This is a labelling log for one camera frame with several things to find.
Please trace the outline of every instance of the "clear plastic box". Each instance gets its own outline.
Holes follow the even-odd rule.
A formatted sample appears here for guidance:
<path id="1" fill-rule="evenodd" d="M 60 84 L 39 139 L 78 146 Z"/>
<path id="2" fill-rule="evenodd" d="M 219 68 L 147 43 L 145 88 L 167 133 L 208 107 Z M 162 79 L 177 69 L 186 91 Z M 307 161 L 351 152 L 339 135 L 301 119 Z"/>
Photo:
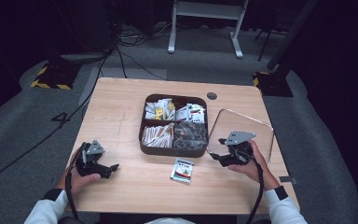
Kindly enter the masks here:
<path id="1" fill-rule="evenodd" d="M 227 139 L 233 131 L 255 133 L 256 137 L 252 140 L 256 142 L 258 149 L 269 164 L 274 139 L 271 125 L 230 109 L 220 110 L 209 136 L 207 150 L 219 156 L 229 154 L 227 146 L 221 145 L 219 139 Z"/>

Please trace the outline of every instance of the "gray carpet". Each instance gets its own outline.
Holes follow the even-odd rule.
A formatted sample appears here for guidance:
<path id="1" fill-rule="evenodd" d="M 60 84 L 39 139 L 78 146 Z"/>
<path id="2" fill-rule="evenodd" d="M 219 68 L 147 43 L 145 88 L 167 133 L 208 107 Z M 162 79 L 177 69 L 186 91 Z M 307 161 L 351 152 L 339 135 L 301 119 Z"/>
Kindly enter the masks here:
<path id="1" fill-rule="evenodd" d="M 168 80 L 253 85 L 252 74 L 266 71 L 266 64 L 282 38 L 272 36 L 262 61 L 257 61 L 263 37 L 241 31 L 244 58 L 235 57 L 228 39 L 231 28 L 210 32 L 205 29 L 178 33 L 176 52 L 167 53 L 168 36 L 138 47 L 120 47 L 152 73 Z M 142 69 L 123 56 L 125 69 Z M 22 91 L 0 108 L 0 169 L 41 141 L 59 125 L 51 118 L 78 107 L 87 83 L 93 80 L 97 63 L 85 64 L 70 91 L 31 88 L 44 62 L 21 77 Z M 104 64 L 103 73 L 121 69 L 115 51 Z M 331 133 L 313 110 L 307 92 L 291 72 L 287 81 L 293 98 L 263 97 L 287 168 L 294 184 L 301 213 L 309 223 L 358 223 L 356 187 L 342 160 Z M 0 174 L 0 223 L 22 223 L 35 202 L 53 188 L 61 176 L 76 139 L 82 110 L 46 142 Z M 86 223 L 95 223 L 98 214 L 80 213 Z M 239 216 L 244 223 L 247 216 Z"/>

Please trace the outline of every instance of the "brown tray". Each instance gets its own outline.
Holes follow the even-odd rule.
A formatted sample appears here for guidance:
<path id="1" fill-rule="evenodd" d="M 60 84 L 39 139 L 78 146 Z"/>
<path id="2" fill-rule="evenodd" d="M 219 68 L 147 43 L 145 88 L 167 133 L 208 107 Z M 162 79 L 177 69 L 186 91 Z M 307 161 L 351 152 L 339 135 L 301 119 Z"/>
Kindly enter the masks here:
<path id="1" fill-rule="evenodd" d="M 205 109 L 204 111 L 204 121 L 205 121 L 205 129 L 206 129 L 206 139 L 208 143 L 208 116 L 207 116 L 207 106 L 204 100 L 198 97 L 190 97 L 190 96 L 178 96 L 178 95 L 165 95 L 165 94 L 151 94 L 146 97 L 145 105 L 144 105 L 144 113 L 142 115 L 141 127 L 139 130 L 139 145 L 143 153 L 148 155 L 159 155 L 159 156 L 173 156 L 173 157 L 189 157 L 189 158 L 197 158 L 201 157 L 206 150 L 205 145 L 202 149 L 192 149 L 192 148 L 173 148 L 173 147 L 147 147 L 142 143 L 142 137 L 144 135 L 144 129 L 146 126 L 164 126 L 170 123 L 180 123 L 181 121 L 174 120 L 158 120 L 158 119 L 145 119 L 145 107 L 146 102 L 157 102 L 161 99 L 172 99 L 172 102 L 175 105 L 175 109 L 178 110 L 186 104 L 198 104 L 202 105 Z"/>

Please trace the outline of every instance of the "hand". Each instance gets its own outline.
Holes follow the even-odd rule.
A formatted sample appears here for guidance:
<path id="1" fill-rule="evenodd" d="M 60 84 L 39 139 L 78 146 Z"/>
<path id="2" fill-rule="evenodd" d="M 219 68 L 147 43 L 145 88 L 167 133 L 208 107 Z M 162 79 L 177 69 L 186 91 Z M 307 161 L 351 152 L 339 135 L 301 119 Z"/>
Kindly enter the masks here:
<path id="1" fill-rule="evenodd" d="M 65 190 L 65 178 L 66 175 L 68 174 L 69 168 L 67 168 L 63 174 L 62 177 L 60 179 L 60 181 L 58 182 L 58 184 L 56 185 L 57 189 L 63 189 Z M 97 179 L 100 179 L 101 176 L 99 174 L 92 174 L 92 175 L 85 175 L 85 176 L 81 176 L 80 173 L 77 171 L 77 169 L 74 167 L 72 169 L 72 181 L 71 181 L 71 193 L 72 195 L 76 195 L 78 192 L 80 192 L 86 185 L 88 185 L 89 183 L 94 182 Z"/>
<path id="2" fill-rule="evenodd" d="M 274 175 L 269 170 L 266 159 L 264 159 L 263 155 L 261 155 L 260 151 L 258 150 L 257 145 L 255 144 L 255 141 L 248 140 L 248 143 L 251 145 L 254 156 L 257 162 L 260 164 L 261 169 L 263 169 L 263 179 L 264 179 L 264 189 L 276 189 L 280 186 L 277 179 L 274 177 Z M 257 167 L 255 166 L 255 163 L 253 161 L 249 161 L 246 165 L 229 165 L 229 170 L 243 173 L 249 176 L 249 178 L 253 179 L 256 182 L 260 182 L 257 172 Z"/>

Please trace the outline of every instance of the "wrist strap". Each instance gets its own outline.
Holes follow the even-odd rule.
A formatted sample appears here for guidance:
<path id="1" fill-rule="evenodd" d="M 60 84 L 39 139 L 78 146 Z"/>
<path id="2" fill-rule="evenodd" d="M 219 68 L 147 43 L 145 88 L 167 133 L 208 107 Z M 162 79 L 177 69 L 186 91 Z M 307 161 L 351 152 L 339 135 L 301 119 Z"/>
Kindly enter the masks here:
<path id="1" fill-rule="evenodd" d="M 51 189 L 48 192 L 46 192 L 45 196 L 41 200 L 51 200 L 55 202 L 58 199 L 58 196 L 60 196 L 62 192 L 62 189 Z"/>
<path id="2" fill-rule="evenodd" d="M 275 190 L 275 193 L 277 194 L 280 201 L 289 197 L 286 193 L 286 190 L 284 190 L 283 186 L 279 186 L 274 190 Z"/>

